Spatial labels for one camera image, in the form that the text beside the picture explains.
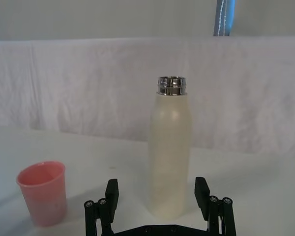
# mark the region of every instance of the white cloth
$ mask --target white cloth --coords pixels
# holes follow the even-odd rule
[[[0,42],[0,125],[146,140],[164,75],[195,146],[295,155],[295,37]]]

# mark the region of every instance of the metal bottle neck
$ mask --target metal bottle neck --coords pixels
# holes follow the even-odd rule
[[[186,79],[178,76],[160,77],[157,93],[166,96],[186,95]]]

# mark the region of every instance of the pink cup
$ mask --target pink cup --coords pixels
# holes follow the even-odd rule
[[[59,223],[66,214],[65,166],[45,161],[22,170],[16,178],[29,213],[40,227]]]

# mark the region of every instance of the white table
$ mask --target white table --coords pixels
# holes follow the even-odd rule
[[[18,172],[44,160],[66,165],[68,215],[59,225],[34,228],[15,183]],[[83,236],[86,200],[104,197],[118,178],[115,232],[146,224],[180,224],[206,229],[193,195],[196,176],[211,194],[234,201],[238,236],[295,236],[295,158],[192,149],[187,212],[180,219],[155,219],[146,208],[147,144],[56,132],[0,127],[0,236]]]

